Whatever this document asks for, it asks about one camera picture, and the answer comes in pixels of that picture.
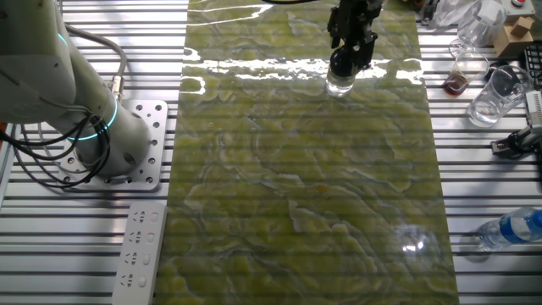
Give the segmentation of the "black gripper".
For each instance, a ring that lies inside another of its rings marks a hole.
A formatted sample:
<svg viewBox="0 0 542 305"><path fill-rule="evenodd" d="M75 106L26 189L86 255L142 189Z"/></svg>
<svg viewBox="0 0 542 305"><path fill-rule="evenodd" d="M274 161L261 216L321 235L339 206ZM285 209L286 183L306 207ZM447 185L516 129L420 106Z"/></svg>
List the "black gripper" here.
<svg viewBox="0 0 542 305"><path fill-rule="evenodd" d="M340 0L331 9L327 32L331 47L337 48L341 40L360 41L355 51L355 70L368 69L378 35L372 31L373 21L379 17L382 0Z"/></svg>

